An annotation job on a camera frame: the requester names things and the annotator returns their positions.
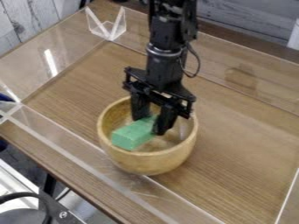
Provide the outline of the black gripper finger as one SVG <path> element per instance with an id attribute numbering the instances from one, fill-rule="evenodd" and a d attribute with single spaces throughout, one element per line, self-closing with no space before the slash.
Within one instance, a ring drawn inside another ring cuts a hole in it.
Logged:
<path id="1" fill-rule="evenodd" d="M 151 101 L 148 97 L 136 91 L 131 93 L 131 113 L 132 119 L 140 120 L 151 115 Z"/>
<path id="2" fill-rule="evenodd" d="M 177 111 L 172 105 L 163 105 L 160 115 L 153 123 L 153 133 L 163 136 L 168 129 L 173 127 L 177 118 Z"/>

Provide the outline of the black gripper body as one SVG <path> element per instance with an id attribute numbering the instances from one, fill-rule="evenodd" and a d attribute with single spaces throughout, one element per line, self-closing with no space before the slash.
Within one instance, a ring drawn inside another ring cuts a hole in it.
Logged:
<path id="1" fill-rule="evenodd" d="M 145 69 L 131 66 L 125 68 L 123 88 L 129 94 L 133 91 L 143 93 L 151 104 L 159 107 L 172 105 L 177 116 L 189 118 L 196 97 L 183 86 L 183 76 L 187 75 L 188 78 L 196 76 L 184 70 L 187 52 L 191 47 L 185 45 L 180 49 L 161 50 L 153 45 L 148 45 L 145 50 Z"/>

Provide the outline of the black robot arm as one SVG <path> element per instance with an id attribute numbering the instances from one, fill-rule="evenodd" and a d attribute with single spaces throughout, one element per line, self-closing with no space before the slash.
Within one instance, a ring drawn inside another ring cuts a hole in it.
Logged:
<path id="1" fill-rule="evenodd" d="M 131 93 L 135 120 L 151 115 L 149 106 L 160 107 L 152 132 L 161 136 L 177 117 L 189 118 L 195 95 L 183 86 L 187 54 L 197 38 L 196 0 L 149 0 L 149 42 L 145 69 L 125 68 L 123 88 Z"/>

